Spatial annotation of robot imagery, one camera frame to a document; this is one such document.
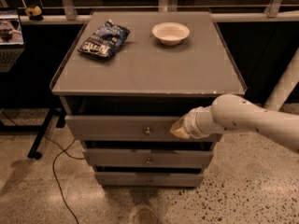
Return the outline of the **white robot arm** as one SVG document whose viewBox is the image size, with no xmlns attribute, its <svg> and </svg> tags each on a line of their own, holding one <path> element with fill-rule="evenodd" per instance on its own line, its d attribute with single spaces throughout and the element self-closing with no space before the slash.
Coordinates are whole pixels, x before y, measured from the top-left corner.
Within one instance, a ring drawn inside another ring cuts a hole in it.
<svg viewBox="0 0 299 224">
<path fill-rule="evenodd" d="M 214 133 L 256 132 L 299 152 L 299 116 L 279 112 L 299 82 L 299 49 L 263 107 L 233 94 L 223 94 L 212 105 L 197 107 L 175 122 L 170 133 L 201 139 Z"/>
</svg>

